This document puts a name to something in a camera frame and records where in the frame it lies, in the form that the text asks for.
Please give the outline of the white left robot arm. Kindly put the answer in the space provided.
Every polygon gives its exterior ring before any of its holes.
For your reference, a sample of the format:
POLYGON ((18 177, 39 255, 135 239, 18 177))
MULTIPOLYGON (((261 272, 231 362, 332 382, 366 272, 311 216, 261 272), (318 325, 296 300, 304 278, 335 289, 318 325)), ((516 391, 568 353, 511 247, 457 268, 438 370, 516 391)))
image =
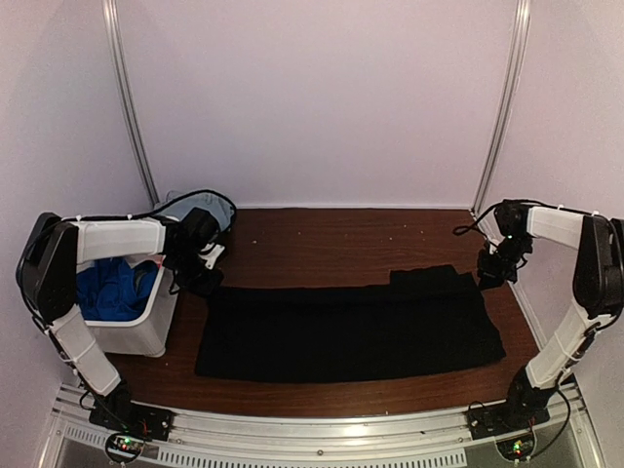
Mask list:
POLYGON ((107 258, 159 256, 182 290, 205 294, 215 283, 225 233, 206 210, 181 220, 147 214, 76 216, 42 213, 16 267, 22 301, 63 361, 94 394, 107 397, 122 384, 90 330, 77 300, 77 278, 107 258))

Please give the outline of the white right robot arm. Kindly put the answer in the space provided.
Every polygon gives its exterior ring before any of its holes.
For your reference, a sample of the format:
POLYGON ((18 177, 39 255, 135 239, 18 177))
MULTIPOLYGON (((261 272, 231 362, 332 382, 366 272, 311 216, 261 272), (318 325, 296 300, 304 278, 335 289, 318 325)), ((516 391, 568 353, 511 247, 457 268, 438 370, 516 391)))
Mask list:
POLYGON ((552 395, 594 340, 623 313, 623 220, 529 199, 505 199, 486 210, 501 240, 479 252, 479 286, 493 289, 519 279, 535 240, 576 252, 570 306, 546 345, 513 379, 515 396, 500 409, 506 429, 522 429, 537 414, 534 398, 552 395))

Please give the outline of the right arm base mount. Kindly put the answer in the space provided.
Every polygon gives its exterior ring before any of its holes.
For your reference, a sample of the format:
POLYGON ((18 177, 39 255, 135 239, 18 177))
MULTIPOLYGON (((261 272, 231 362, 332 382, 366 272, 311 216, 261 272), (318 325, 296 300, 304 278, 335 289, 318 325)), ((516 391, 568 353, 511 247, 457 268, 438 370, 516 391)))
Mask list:
POLYGON ((496 448, 504 460, 529 461, 537 454, 534 426, 549 420, 547 405, 554 393, 554 387, 540 389, 518 379, 511 383, 504 402, 473 402, 464 412, 472 439, 502 436, 496 448))

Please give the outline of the black garment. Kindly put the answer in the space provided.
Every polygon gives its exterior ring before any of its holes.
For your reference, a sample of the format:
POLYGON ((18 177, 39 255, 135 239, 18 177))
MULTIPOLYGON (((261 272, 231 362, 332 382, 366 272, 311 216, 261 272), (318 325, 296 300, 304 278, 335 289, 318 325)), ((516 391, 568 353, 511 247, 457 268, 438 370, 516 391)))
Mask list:
POLYGON ((465 371, 506 356, 473 277, 451 265, 393 271, 385 285, 221 287, 198 376, 260 383, 345 383, 465 371))

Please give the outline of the light blue denim skirt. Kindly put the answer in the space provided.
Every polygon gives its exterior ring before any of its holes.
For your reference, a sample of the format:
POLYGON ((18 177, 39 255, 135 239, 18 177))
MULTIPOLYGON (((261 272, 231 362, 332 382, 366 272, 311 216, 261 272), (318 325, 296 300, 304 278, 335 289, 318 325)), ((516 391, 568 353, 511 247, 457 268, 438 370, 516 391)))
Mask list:
POLYGON ((221 232, 227 230, 236 212, 235 207, 220 194, 202 192, 191 195, 171 190, 163 203, 157 208, 163 209, 160 214, 182 221, 193 209, 198 208, 210 213, 218 223, 221 232))

